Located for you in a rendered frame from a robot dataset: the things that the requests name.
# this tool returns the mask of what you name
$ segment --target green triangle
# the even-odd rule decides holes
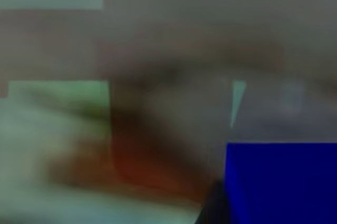
[[[233,86],[233,100],[232,100],[231,128],[234,126],[236,115],[237,112],[239,111],[242,96],[246,88],[246,82],[235,80],[233,81],[232,86]]]

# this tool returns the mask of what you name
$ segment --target teal triangle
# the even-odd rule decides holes
[[[233,86],[233,100],[232,100],[231,128],[234,126],[234,123],[236,121],[236,115],[237,112],[239,111],[242,96],[246,88],[246,82],[235,80],[233,81],[232,86]]]

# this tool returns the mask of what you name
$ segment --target blue edge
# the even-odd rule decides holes
[[[337,144],[228,144],[231,224],[337,223]]]

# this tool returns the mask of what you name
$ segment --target dark blue panel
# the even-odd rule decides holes
[[[228,144],[239,224],[337,223],[337,144]]]

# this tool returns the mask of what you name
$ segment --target blurry background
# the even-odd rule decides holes
[[[193,223],[194,203],[222,177],[227,141],[335,140],[335,0],[0,0],[0,8],[4,218],[43,212],[66,223],[53,217],[65,211],[75,223],[108,208],[107,223]],[[235,80],[246,89],[231,128]],[[171,150],[169,161],[140,150],[154,143]],[[49,160],[61,163],[53,189],[44,185]],[[150,179],[164,170],[155,163],[170,168]],[[155,190],[139,199],[139,187]],[[165,200],[154,200],[162,187]],[[159,213],[145,211],[144,198]]]

